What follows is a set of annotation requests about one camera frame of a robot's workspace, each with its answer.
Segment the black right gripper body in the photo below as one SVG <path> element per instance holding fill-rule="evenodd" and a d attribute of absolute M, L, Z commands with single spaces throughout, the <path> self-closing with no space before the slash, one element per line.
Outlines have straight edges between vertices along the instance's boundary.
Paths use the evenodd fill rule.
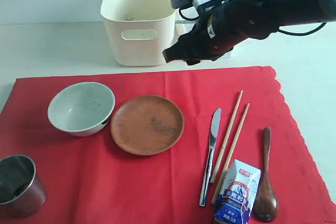
<path fill-rule="evenodd" d="M 182 39 L 184 60 L 217 60 L 248 39 L 263 40 L 278 21 L 263 1 L 228 0 Z"/>

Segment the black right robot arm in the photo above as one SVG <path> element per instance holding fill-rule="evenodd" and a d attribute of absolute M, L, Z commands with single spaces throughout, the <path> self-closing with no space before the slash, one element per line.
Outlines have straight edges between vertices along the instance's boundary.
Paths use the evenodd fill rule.
<path fill-rule="evenodd" d="M 163 51 L 166 62 L 215 61 L 240 42 L 263 40 L 283 27 L 335 21 L 335 0 L 171 0 L 174 9 L 194 8 L 194 26 Z"/>

